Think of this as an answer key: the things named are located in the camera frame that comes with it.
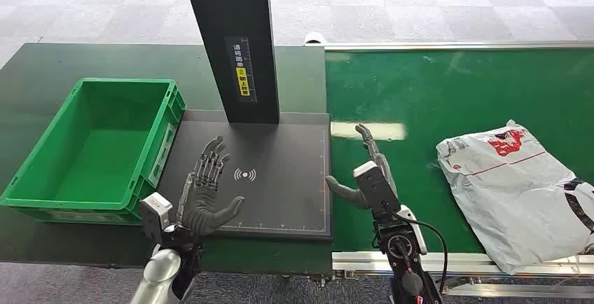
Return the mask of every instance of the black pad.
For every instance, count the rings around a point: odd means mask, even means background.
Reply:
[[[204,146],[222,135],[231,158],[219,179],[218,207],[238,195],[245,201],[215,234],[329,240],[329,120],[325,113],[281,113],[278,125],[230,124],[223,111],[187,110],[158,192],[177,209]]]

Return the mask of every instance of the red printed logo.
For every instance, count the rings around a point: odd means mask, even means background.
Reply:
[[[522,146],[520,138],[524,137],[524,132],[520,130],[509,130],[503,134],[496,134],[495,137],[489,139],[488,142],[501,157],[507,156],[509,153],[517,152]]]

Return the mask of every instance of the yellow warning label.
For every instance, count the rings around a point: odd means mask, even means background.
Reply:
[[[236,67],[237,83],[240,85],[240,92],[242,96],[249,96],[249,85],[247,84],[247,73],[244,67]]]

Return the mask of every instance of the label sticker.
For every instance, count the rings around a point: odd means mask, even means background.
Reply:
[[[254,103],[256,84],[251,68],[249,41],[245,36],[228,36],[225,38],[227,51],[235,82],[237,83],[237,100],[239,102]]]
[[[237,82],[240,85],[240,94],[242,96],[249,96],[249,85],[247,84],[247,74],[244,67],[235,68],[237,72]]]

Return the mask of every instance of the crate handle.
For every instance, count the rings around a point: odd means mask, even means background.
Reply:
[[[161,147],[159,149],[159,153],[157,154],[157,159],[151,168],[151,173],[148,174],[148,180],[154,186],[157,186],[159,183],[159,178],[163,173],[163,167],[165,166],[165,161],[167,160],[167,154],[169,153],[171,145],[173,144],[173,136],[175,136],[175,127],[173,124],[168,123],[167,129],[165,130],[165,136],[163,137],[163,142],[161,142]]]

